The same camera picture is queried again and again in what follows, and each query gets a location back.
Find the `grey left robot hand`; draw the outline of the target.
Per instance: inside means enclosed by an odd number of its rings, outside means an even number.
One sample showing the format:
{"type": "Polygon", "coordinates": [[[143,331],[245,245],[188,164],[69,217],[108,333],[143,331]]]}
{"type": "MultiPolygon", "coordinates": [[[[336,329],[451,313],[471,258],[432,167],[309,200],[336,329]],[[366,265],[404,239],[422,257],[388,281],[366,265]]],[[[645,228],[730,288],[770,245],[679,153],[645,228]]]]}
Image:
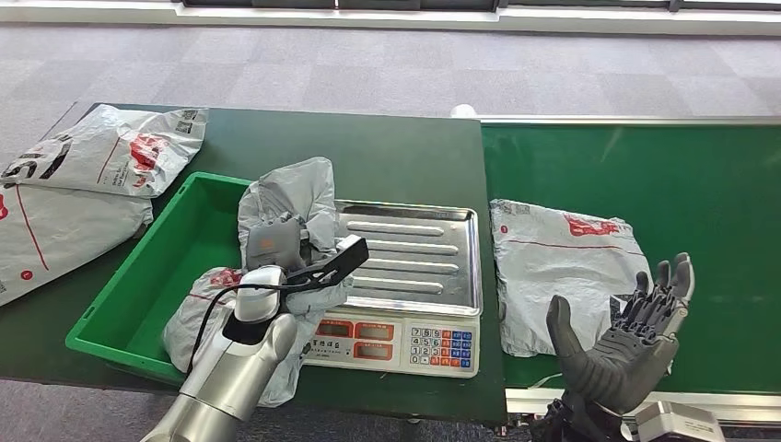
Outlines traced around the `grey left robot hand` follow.
{"type": "Polygon", "coordinates": [[[249,229],[244,252],[245,267],[252,271],[267,265],[276,265],[287,271],[302,269],[305,259],[302,244],[309,240],[309,232],[297,218],[277,217],[262,221],[249,229]]]}

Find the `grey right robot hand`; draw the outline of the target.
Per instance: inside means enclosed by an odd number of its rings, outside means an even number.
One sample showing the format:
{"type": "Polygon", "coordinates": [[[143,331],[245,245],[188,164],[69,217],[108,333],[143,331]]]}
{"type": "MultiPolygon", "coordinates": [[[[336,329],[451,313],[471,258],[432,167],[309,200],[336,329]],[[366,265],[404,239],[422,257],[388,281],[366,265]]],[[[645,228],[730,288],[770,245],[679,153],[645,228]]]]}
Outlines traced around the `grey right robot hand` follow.
{"type": "Polygon", "coordinates": [[[554,296],[546,324],[565,391],[561,402],[596,404],[614,413],[632,411],[665,376],[680,343],[695,288],[692,258],[681,252],[657,266],[656,280],[635,276],[635,291],[612,325],[586,350],[571,327],[571,308],[554,296]]]}

